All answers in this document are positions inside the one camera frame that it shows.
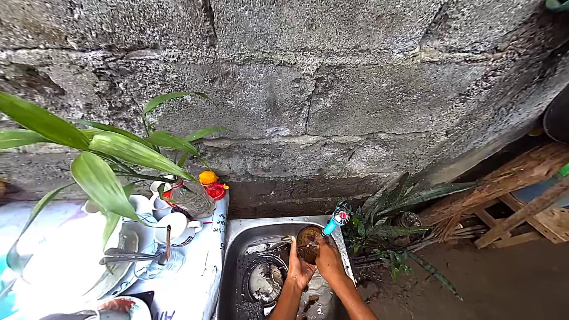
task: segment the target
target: glass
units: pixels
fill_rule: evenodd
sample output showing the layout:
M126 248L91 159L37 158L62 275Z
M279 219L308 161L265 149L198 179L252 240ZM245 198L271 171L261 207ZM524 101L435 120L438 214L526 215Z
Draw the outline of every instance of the glass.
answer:
M134 266L134 275L136 278L140 280L148 280L152 278L165 278L169 277L182 267L185 261L184 254L181 253L180 249L175 247L170 248L170 259L164 264L161 265L157 261L158 259L154 259L152 261L139 261ZM163 242L153 243L146 247L142 253L148 253L150 255L159 254L165 255L166 254L166 244Z

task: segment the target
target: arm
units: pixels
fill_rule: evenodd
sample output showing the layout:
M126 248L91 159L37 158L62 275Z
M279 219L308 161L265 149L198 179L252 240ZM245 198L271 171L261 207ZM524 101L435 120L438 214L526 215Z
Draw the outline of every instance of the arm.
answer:
M292 237L290 256L288 257L288 276L283 284L281 296L270 320L295 320L300 304L302 290L312 278L316 266L308 264L298 258L296 254L296 238Z
M338 251L323 239L318 239L318 245L318 257L316 258L318 270L342 301L350 319L377 320L377 317L362 301L352 280L346 275Z

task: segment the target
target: wooden furniture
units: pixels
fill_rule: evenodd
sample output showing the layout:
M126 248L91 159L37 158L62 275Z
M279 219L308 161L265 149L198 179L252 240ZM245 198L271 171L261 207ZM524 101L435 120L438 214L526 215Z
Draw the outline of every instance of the wooden furniture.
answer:
M569 240L569 210L550 208L559 195L569 190L569 176L559 181L540 196L523 203L511 195L512 191L551 178L569 162L569 146L549 143L524 153L484 177L484 183L474 190L444 198L419 214L423 225L436 224L439 241L454 233L463 214L474 213L490 231L475 241L478 248L493 244L502 248L544 236L554 243ZM494 219L486 209L504 202L513 211L506 219ZM528 222L537 231L513 236L510 231Z
M569 162L569 146L559 142L534 148L484 177L474 190L450 195L423 210L419 217L425 226L454 218L490 200L517 189L551 178Z
M519 210L517 210L508 218L498 222L492 229L490 229L490 231L481 236L480 239L476 240L474 242L474 245L476 245L478 248L486 247L498 238L503 237L505 232L511 231L513 228L519 226L528 219L531 220L532 226L534 226L533 224L539 225L539 228L536 228L537 230L544 230L545 226L543 223L539 222L535 216L542 213L543 211L550 210L550 206L554 204L557 198L567 190L569 190L569 175L561 179L558 183L554 184L549 189L545 190L532 201L524 204L519 208Z

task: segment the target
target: human hand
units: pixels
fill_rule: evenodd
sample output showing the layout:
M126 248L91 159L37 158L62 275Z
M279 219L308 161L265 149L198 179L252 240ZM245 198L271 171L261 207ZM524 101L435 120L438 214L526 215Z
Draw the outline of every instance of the human hand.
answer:
M296 252L296 237L292 236L290 256L288 257L288 276L287 281L293 281L301 290L308 285L312 275L316 271L316 266L306 263L300 259Z
M347 277L338 250L327 244L322 237L318 238L316 265L322 277L331 285L333 282Z

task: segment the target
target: forearm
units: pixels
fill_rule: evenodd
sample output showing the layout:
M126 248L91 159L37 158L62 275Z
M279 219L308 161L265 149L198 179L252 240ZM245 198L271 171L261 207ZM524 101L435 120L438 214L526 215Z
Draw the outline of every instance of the forearm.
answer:
M284 281L281 296L279 297L277 305L269 319L295 320L298 312L298 306L300 304L302 289L303 288L299 288L294 281L287 278L287 280Z
M362 301L360 293L348 276L338 276L329 283L348 311L351 320L377 320L377 317Z

